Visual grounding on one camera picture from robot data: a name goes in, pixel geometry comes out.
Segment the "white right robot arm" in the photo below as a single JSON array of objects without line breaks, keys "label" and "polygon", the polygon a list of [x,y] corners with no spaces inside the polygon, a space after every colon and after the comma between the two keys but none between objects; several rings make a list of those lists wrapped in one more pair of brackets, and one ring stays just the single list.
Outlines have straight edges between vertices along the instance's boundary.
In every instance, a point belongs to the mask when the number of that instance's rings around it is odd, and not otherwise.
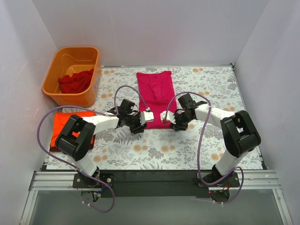
[{"label": "white right robot arm", "polygon": [[213,165],[211,172],[200,176],[199,180],[206,186],[223,186],[229,181],[239,162],[257,146],[261,144],[261,137],[249,115],[245,110],[230,112],[211,105],[204,98],[196,102],[191,92],[182,92],[178,102],[180,109],[171,112],[166,110],[160,114],[163,123],[170,123],[175,131],[184,131],[189,122],[203,121],[203,126],[212,124],[222,130],[225,152],[219,161]]}]

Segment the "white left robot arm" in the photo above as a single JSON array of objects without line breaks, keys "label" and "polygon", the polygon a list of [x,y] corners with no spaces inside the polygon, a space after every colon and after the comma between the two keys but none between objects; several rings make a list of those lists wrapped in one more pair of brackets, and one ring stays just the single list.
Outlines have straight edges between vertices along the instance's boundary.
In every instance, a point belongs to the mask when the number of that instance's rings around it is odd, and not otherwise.
[{"label": "white left robot arm", "polygon": [[88,156],[94,136],[122,126],[129,127],[133,134],[142,133],[147,122],[154,120],[154,114],[149,108],[139,112],[133,109],[134,106],[134,102],[124,99],[120,106],[112,108],[104,115],[71,115],[56,138],[55,147],[67,155],[79,171],[85,173],[83,181],[88,187],[96,187],[100,181],[99,168]]}]

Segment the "magenta t shirt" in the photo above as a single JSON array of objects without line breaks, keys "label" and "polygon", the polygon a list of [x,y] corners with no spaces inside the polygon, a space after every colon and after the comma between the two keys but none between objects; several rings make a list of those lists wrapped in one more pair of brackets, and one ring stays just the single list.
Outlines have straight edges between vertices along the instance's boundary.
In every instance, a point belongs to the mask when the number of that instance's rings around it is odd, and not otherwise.
[{"label": "magenta t shirt", "polygon": [[160,114],[169,109],[174,112],[177,109],[176,101],[169,102],[175,96],[172,72],[164,71],[155,74],[136,73],[139,92],[142,96],[139,103],[139,110],[145,111],[150,108],[154,114],[154,121],[147,124],[147,129],[169,129],[170,124],[161,121]]}]

